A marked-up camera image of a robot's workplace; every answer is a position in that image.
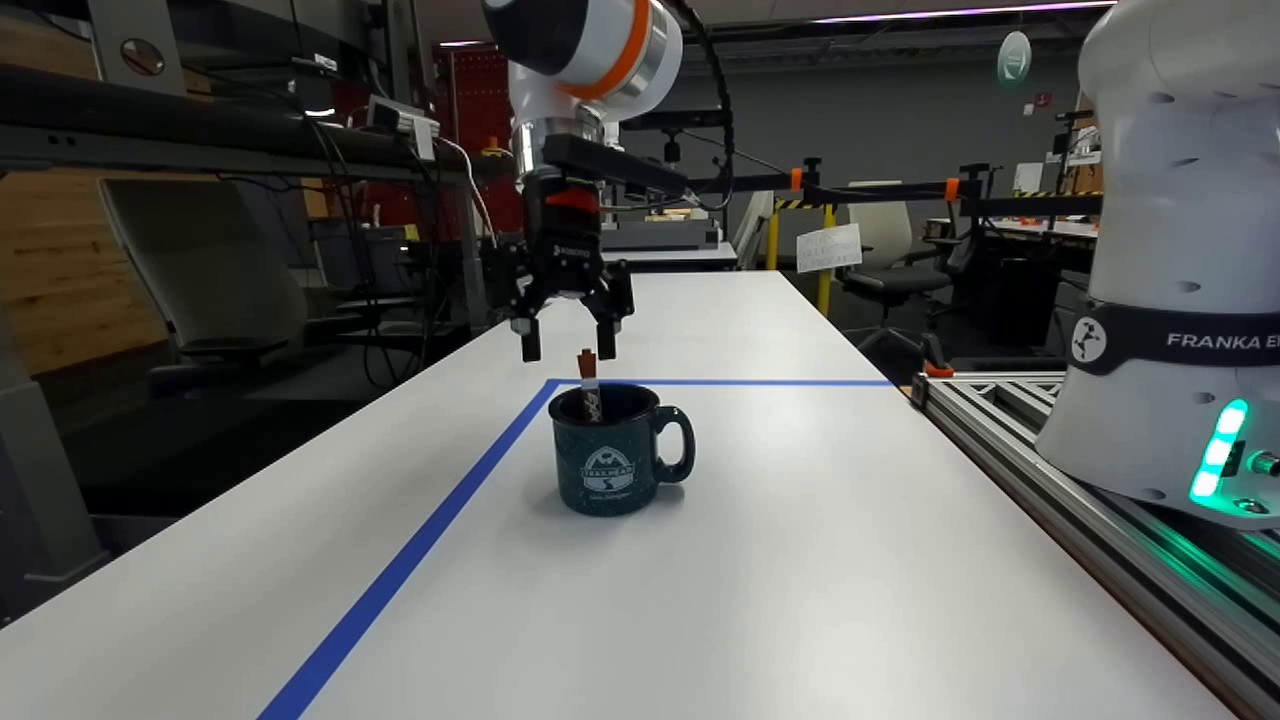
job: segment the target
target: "ceiling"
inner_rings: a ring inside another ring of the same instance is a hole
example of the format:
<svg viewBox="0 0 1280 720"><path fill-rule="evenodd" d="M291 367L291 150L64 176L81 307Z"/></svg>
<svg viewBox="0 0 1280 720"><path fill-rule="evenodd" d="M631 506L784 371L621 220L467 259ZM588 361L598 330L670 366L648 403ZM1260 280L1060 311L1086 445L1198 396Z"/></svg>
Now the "ceiling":
<svg viewBox="0 0 1280 720"><path fill-rule="evenodd" d="M415 0L430 41L482 41L483 17L482 0ZM810 24L819 17L859 17L859 12L925 12L925 8L1016 8L1047 0L689 0L707 28L739 24Z"/></svg>

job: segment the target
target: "mug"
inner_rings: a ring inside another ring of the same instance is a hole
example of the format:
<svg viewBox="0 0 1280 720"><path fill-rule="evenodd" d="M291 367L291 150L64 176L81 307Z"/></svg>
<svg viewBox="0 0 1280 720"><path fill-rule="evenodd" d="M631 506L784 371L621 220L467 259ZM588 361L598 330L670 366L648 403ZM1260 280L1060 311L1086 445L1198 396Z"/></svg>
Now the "mug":
<svg viewBox="0 0 1280 720"><path fill-rule="evenodd" d="M661 403L641 386L598 386L554 402L562 501L585 516L630 516L645 508L661 485L680 485L695 460L695 435L680 409ZM661 460L657 435L680 429L684 458Z"/></svg>

